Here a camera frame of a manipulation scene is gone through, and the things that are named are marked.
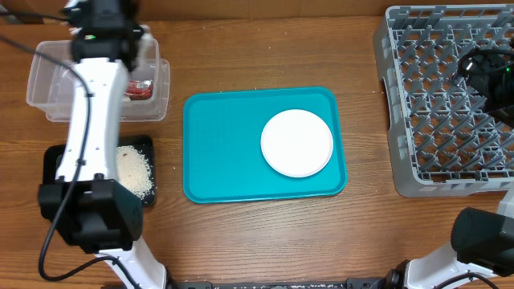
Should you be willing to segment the red sauce packet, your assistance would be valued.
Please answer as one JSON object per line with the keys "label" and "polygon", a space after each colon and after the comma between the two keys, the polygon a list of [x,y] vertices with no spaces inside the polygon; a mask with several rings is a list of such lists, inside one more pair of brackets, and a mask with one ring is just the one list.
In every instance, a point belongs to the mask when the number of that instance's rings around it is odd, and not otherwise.
{"label": "red sauce packet", "polygon": [[153,81],[130,80],[124,95],[130,100],[147,100],[153,95]]}

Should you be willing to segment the large white dinner plate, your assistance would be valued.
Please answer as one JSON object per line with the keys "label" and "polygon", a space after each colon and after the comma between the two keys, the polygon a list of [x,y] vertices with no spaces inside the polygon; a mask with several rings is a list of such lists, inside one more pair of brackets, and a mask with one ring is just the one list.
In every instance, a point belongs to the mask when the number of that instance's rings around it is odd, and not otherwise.
{"label": "large white dinner plate", "polygon": [[319,173],[328,164],[334,140],[329,126],[318,115],[290,109],[265,124],[260,148],[265,161],[276,172],[303,178]]}

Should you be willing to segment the white napkin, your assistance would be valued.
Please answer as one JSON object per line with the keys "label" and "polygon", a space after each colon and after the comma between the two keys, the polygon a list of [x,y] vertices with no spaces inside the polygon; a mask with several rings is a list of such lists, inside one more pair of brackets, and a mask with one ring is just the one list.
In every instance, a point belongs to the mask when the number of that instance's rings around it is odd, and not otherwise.
{"label": "white napkin", "polygon": [[147,51],[153,43],[153,35],[150,28],[146,25],[141,25],[143,35],[139,39],[138,52],[137,52],[137,68],[144,66],[147,63]]}

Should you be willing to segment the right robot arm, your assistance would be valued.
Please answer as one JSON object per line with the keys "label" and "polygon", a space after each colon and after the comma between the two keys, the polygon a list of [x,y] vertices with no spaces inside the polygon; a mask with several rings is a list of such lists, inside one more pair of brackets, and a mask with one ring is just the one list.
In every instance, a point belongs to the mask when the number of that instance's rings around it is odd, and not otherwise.
{"label": "right robot arm", "polygon": [[513,163],[498,154],[513,142],[488,131],[491,120],[513,126],[513,52],[474,47],[449,69],[480,98],[471,107],[434,81],[430,89],[412,82],[406,115],[390,112],[392,154],[409,164],[406,173],[393,166],[398,192],[470,193],[473,185],[505,190],[495,213],[467,207],[457,218],[448,243],[423,258],[406,260],[374,284],[376,288],[457,288],[473,279],[491,280],[513,273]]}

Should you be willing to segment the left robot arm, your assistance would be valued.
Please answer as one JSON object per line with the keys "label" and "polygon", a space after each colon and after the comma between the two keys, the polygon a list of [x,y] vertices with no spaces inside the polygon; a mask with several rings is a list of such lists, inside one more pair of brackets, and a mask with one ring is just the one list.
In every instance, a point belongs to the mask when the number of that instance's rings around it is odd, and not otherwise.
{"label": "left robot arm", "polygon": [[39,207],[71,246],[107,263],[127,288],[169,288],[169,272],[142,236],[140,199],[119,181],[116,149],[129,76],[152,38],[137,23],[135,1],[71,1],[63,14],[71,41],[74,99],[67,143],[52,183],[39,187]]}

